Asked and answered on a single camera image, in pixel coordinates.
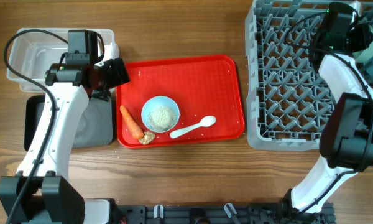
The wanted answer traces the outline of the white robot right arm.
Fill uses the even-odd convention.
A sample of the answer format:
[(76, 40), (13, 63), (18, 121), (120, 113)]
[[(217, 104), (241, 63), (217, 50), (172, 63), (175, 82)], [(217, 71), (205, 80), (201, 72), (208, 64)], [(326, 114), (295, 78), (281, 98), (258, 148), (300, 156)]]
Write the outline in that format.
[(373, 166), (373, 88), (359, 63), (373, 58), (373, 27), (359, 1), (331, 2), (310, 44), (309, 61), (336, 102), (320, 137), (320, 157), (279, 202), (277, 220), (313, 222), (346, 180)]

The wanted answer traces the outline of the pale green bowl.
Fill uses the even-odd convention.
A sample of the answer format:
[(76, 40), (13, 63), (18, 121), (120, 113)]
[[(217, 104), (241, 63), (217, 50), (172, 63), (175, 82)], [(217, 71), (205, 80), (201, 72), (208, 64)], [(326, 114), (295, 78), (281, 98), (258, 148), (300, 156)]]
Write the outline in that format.
[[(373, 27), (369, 26), (370, 28), (370, 33), (373, 34)], [(359, 52), (354, 52), (353, 57), (355, 59), (355, 62), (357, 63), (364, 63), (368, 62), (372, 57), (373, 57), (373, 40), (369, 44), (369, 47), (359, 51)]]

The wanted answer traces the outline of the light blue rice bowl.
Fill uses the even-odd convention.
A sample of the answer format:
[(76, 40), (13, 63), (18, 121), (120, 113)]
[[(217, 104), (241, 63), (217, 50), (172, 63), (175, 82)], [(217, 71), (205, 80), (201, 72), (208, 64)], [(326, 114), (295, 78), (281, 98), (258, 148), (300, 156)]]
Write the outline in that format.
[(173, 99), (167, 96), (155, 96), (143, 105), (141, 118), (148, 130), (165, 133), (178, 123), (180, 109)]

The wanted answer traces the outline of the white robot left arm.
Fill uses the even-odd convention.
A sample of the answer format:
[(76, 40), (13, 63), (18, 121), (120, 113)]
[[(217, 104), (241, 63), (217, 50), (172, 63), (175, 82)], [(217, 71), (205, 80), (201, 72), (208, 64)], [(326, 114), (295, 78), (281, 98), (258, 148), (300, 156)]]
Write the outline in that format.
[(45, 106), (29, 150), (13, 176), (0, 178), (8, 223), (124, 223), (112, 198), (85, 199), (68, 181), (76, 130), (94, 91), (129, 81), (122, 59), (105, 60), (102, 36), (70, 30), (68, 50), (40, 85)]

